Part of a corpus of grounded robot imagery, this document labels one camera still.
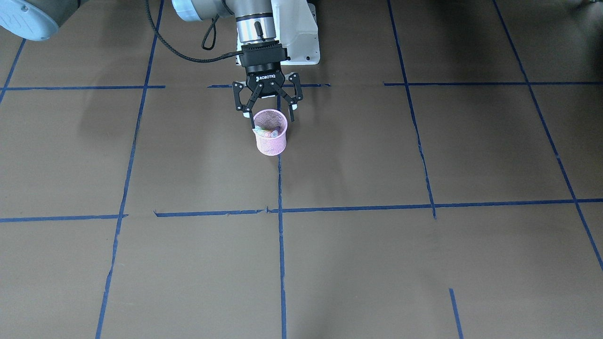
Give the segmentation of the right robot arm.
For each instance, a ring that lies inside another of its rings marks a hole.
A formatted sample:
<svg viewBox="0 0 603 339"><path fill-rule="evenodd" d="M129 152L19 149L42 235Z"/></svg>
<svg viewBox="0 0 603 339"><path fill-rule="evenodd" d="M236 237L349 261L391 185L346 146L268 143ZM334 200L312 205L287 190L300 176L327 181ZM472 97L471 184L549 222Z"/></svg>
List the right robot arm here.
<svg viewBox="0 0 603 339"><path fill-rule="evenodd" d="M1 26L15 36L30 41L46 41L82 6L83 0L3 0ZM244 81L232 83L235 109L248 115L255 126L253 108L260 98L276 96L288 105L289 118L303 99L298 73L284 74L282 63L288 50L277 37L277 24L271 0L174 0L173 9L183 21L209 20L213 32L220 18L234 17L240 48L214 58L194 58L177 51L160 34L148 0L144 12L155 39L175 56L195 64L213 64L239 58L245 69Z"/></svg>

